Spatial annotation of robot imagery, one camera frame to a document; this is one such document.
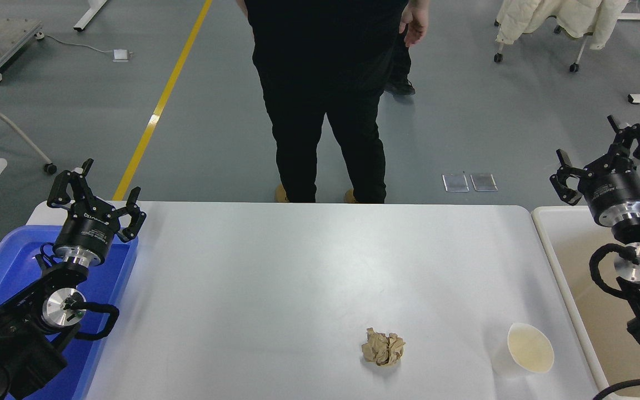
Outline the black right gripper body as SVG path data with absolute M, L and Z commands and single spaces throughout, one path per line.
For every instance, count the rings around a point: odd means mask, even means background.
M 616 224 L 640 217 L 640 178 L 628 156 L 601 157 L 585 168 L 584 198 L 597 224 Z

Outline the person's left hand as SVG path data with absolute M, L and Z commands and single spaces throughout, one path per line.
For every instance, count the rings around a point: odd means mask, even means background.
M 429 28 L 430 1 L 408 1 L 402 11 L 399 32 L 405 33 L 404 43 L 407 48 L 419 43 L 427 35 Z

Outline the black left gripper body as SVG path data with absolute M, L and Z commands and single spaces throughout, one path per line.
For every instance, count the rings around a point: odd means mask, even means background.
M 94 254 L 96 260 L 104 260 L 112 247 L 114 230 L 106 215 L 114 210 L 109 203 L 87 208 L 76 202 L 68 210 L 61 232 L 53 245 L 56 257 L 63 258 L 67 250 L 83 248 Z

